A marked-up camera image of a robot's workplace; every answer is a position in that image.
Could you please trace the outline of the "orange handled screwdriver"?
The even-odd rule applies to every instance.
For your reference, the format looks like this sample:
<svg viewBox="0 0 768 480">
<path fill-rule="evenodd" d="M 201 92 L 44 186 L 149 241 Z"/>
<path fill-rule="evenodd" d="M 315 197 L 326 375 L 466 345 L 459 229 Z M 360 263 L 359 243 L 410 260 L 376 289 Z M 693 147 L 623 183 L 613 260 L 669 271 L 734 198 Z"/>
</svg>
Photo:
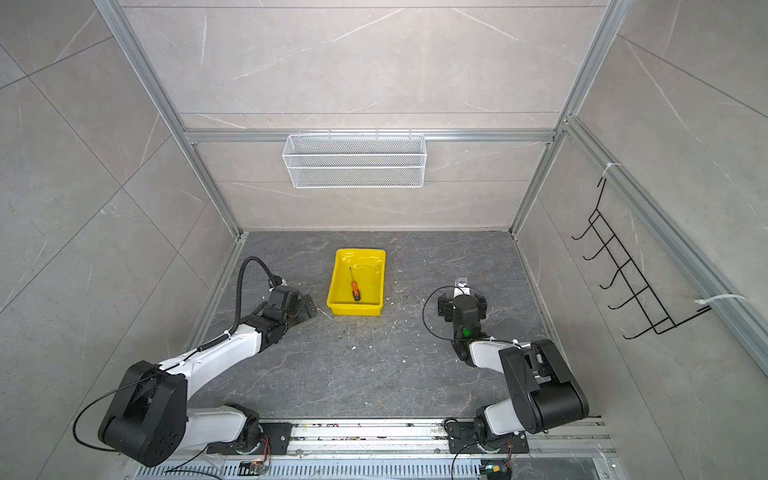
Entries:
<svg viewBox="0 0 768 480">
<path fill-rule="evenodd" d="M 351 285 L 351 291 L 352 291 L 353 300 L 355 302 L 360 302 L 361 301 L 361 291 L 360 291 L 359 285 L 358 285 L 358 283 L 357 283 L 357 281 L 356 281 L 356 279 L 354 277 L 354 270 L 353 270 L 352 267 L 349 268 L 349 273 L 350 273 L 350 285 Z"/>
</svg>

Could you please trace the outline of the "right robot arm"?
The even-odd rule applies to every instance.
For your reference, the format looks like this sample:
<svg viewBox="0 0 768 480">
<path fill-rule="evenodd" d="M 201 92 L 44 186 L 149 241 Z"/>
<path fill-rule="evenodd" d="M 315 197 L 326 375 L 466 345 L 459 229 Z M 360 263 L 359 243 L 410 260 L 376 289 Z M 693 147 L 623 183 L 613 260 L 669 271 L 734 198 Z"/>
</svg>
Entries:
<svg viewBox="0 0 768 480">
<path fill-rule="evenodd" d="M 473 368 L 504 376 L 508 397 L 479 408 L 473 420 L 446 420 L 449 438 L 461 449 L 484 452 L 525 452 L 517 448 L 527 433 L 544 433 L 589 416 L 589 403 L 557 346 L 549 339 L 504 341 L 486 334 L 481 321 L 487 300 L 467 286 L 441 293 L 437 314 L 452 326 L 447 338 L 458 360 Z"/>
</svg>

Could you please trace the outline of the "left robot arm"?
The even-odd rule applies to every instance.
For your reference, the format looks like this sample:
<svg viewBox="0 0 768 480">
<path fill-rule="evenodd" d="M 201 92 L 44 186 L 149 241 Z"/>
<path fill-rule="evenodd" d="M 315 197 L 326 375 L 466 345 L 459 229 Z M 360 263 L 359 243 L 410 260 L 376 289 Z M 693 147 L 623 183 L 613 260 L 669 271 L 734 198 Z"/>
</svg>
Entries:
<svg viewBox="0 0 768 480">
<path fill-rule="evenodd" d="M 316 314 L 310 295 L 280 285 L 234 331 L 159 364 L 135 363 L 112 398 L 98 439 L 146 467 L 179 450 L 248 454 L 261 448 L 265 439 L 257 412 L 234 403 L 192 409 L 188 402 L 217 376 L 277 344 L 291 327 Z"/>
</svg>

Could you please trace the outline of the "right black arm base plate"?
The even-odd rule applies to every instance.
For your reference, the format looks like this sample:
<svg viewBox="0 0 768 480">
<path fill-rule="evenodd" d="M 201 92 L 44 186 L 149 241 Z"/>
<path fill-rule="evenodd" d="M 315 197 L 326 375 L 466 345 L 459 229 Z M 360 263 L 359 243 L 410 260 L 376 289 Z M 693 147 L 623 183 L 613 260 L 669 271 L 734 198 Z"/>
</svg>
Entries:
<svg viewBox="0 0 768 480">
<path fill-rule="evenodd" d="M 451 454 L 528 454 L 524 432 L 495 435 L 475 421 L 448 418 L 442 422 Z"/>
</svg>

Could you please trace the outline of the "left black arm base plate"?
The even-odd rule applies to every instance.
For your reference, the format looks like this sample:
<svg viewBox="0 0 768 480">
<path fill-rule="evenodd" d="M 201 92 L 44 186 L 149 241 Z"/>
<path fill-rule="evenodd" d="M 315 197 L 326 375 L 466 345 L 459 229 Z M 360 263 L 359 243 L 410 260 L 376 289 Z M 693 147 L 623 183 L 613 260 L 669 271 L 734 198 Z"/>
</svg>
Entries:
<svg viewBox="0 0 768 480">
<path fill-rule="evenodd" d="M 293 425 L 288 422 L 267 422 L 246 426 L 244 432 L 231 442 L 210 444 L 208 454 L 222 455 L 286 455 Z"/>
</svg>

